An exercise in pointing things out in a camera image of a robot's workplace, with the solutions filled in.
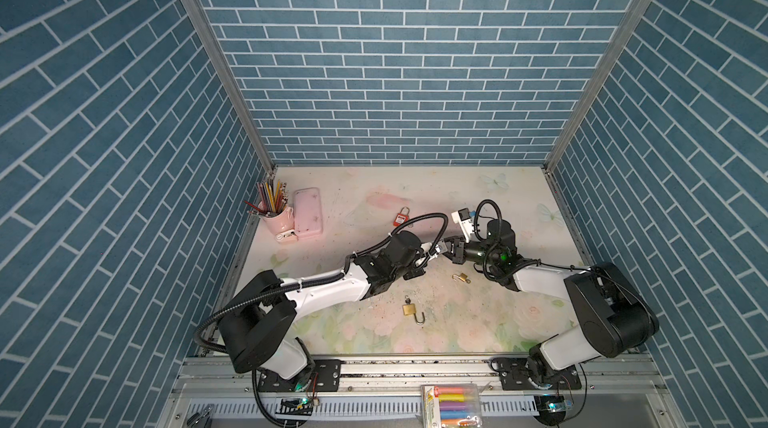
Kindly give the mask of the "red padlock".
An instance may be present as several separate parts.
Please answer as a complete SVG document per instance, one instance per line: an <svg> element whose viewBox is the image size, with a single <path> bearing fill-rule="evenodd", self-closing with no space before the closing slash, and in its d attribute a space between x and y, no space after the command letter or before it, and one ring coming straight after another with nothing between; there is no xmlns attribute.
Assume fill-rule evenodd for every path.
<svg viewBox="0 0 768 428"><path fill-rule="evenodd" d="M409 207L403 207L400 209L400 211L397 213L395 219L393 220L393 226L399 227L403 225L405 222L407 222L410 218L410 208Z"/></svg>

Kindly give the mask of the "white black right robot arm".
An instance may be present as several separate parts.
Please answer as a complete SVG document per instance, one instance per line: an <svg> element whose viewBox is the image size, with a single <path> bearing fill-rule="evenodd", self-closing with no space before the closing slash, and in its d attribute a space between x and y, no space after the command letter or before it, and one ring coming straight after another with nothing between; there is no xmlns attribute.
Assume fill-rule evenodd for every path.
<svg viewBox="0 0 768 428"><path fill-rule="evenodd" d="M509 222L491 219L480 230L466 209L451 217L462 231L442 240L442 254L452 263L472 263L508 290L565 300L574 310L574 327L529 350L524 373L533 386L548 389L576 365L615 358L658 332L657 316L614 264L565 267L525 258Z"/></svg>

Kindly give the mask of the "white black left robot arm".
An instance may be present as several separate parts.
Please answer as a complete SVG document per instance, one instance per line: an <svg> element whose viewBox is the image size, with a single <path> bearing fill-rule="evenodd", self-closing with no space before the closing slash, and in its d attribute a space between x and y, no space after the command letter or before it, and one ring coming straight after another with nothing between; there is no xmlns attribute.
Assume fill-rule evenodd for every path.
<svg viewBox="0 0 768 428"><path fill-rule="evenodd" d="M237 373L266 370L301 385L314 361L303 342L289 337L295 322L335 305L383 294L400 279L423 275L439 254L437 243L423 243L403 231L347 256L336 271L295 279L279 278L272 270L262 272L214 316L223 350Z"/></svg>

